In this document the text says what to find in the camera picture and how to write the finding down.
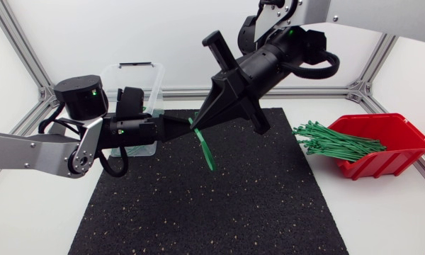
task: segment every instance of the zip tie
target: zip tie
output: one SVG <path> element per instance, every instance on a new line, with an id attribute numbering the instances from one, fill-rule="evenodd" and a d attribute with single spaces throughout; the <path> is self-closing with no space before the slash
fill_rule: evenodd
<path id="1" fill-rule="evenodd" d="M 192 118 L 189 118 L 189 123 L 192 125 Z M 210 167 L 211 171 L 215 171 L 216 165 L 214 162 L 213 154 L 211 154 L 210 148 L 206 144 L 205 138 L 203 138 L 203 135 L 201 134 L 201 131 L 198 130 L 198 128 L 194 129 L 194 131 L 197 134 L 198 139 L 200 140 L 201 148 L 203 149 L 203 154 L 205 155 L 206 163 L 208 163 L 208 166 Z"/>
<path id="2" fill-rule="evenodd" d="M 310 138 L 297 141 L 304 144 L 308 155 L 322 154 L 351 162 L 358 161 L 367 154 L 387 149 L 379 140 L 342 134 L 311 120 L 306 125 L 294 127 L 293 134 Z"/>

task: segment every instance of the black rubber mat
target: black rubber mat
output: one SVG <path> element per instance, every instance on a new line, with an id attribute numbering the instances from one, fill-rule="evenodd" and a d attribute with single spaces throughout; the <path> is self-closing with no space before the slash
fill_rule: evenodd
<path id="1" fill-rule="evenodd" d="M 245 120 L 203 131 L 215 172 L 192 133 L 131 158 L 122 178 L 103 173 L 69 253 L 347 254 L 285 113 L 264 112 L 264 136 Z"/>

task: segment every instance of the red plastic bin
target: red plastic bin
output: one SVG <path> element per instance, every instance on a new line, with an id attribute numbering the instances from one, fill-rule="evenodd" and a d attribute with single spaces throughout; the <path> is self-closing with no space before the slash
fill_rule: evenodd
<path id="1" fill-rule="evenodd" d="M 344 176 L 354 181 L 364 176 L 399 176 L 425 154 L 425 136 L 398 113 L 345 115 L 329 128 L 347 135 L 380 140 L 387 147 L 385 152 L 370 153 L 354 163 L 335 159 Z"/>

